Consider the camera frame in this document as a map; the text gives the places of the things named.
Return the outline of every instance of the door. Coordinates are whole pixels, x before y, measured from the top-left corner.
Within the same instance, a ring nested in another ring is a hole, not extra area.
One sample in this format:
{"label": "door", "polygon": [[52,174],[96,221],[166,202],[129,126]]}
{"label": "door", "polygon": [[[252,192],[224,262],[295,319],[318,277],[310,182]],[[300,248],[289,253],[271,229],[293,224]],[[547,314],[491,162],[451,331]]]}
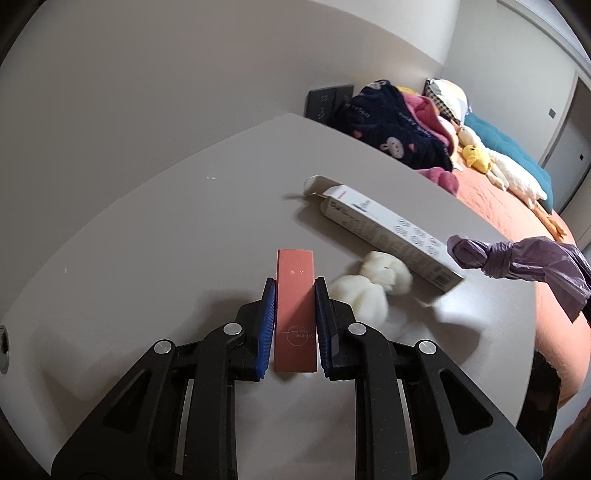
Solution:
{"label": "door", "polygon": [[581,82],[554,151],[544,166],[552,178],[554,210],[560,212],[591,164],[591,92]]}
{"label": "door", "polygon": [[577,190],[573,199],[560,214],[569,226],[579,248],[591,242],[591,174]]}

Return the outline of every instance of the black power socket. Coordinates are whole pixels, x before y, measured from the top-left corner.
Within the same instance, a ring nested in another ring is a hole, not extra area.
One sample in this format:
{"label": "black power socket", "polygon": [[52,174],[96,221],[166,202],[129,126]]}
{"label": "black power socket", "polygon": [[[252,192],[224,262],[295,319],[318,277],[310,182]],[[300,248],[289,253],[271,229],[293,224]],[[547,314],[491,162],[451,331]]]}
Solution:
{"label": "black power socket", "polygon": [[353,96],[353,85],[311,90],[306,103],[306,118],[326,125],[339,107]]}

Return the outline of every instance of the metal bolt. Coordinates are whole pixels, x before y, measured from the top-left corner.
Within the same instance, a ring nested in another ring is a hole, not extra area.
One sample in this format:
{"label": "metal bolt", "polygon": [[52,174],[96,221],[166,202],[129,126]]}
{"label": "metal bolt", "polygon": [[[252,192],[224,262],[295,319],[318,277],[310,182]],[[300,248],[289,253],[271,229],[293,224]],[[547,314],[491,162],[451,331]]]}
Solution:
{"label": "metal bolt", "polygon": [[224,328],[223,332],[226,335],[238,335],[242,331],[242,326],[239,323],[228,323]]}
{"label": "metal bolt", "polygon": [[427,355],[432,355],[437,352],[437,345],[429,340],[423,340],[418,344],[418,349]]}
{"label": "metal bolt", "polygon": [[154,345],[154,352],[160,354],[168,353],[172,347],[172,344],[168,340],[160,340]]}
{"label": "metal bolt", "polygon": [[363,323],[352,323],[349,325],[349,332],[353,335],[364,335],[367,331],[368,330]]}

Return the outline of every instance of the purple plastic bag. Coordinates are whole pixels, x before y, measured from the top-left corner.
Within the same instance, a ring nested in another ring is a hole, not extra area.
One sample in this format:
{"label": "purple plastic bag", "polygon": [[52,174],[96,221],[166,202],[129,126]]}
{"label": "purple plastic bag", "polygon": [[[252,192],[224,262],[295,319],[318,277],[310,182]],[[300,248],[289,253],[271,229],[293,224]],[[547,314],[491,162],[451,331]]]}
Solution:
{"label": "purple plastic bag", "polygon": [[480,268],[488,277],[547,283],[571,322],[591,297],[591,267],[574,245],[544,236],[487,244],[453,235],[447,252],[460,267]]}

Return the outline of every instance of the white wall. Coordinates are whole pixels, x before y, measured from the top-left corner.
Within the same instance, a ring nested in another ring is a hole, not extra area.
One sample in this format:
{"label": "white wall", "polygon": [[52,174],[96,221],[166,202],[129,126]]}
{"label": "white wall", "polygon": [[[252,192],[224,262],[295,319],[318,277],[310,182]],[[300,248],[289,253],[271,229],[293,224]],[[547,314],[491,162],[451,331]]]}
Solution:
{"label": "white wall", "polygon": [[46,2],[0,67],[0,317],[77,230],[167,167],[302,114],[310,89],[421,89],[440,69],[307,0]]}
{"label": "white wall", "polygon": [[444,63],[460,0],[314,0],[394,33]]}
{"label": "white wall", "polygon": [[536,160],[567,107],[576,71],[550,37],[507,7],[462,0],[444,76],[466,90],[475,114]]}

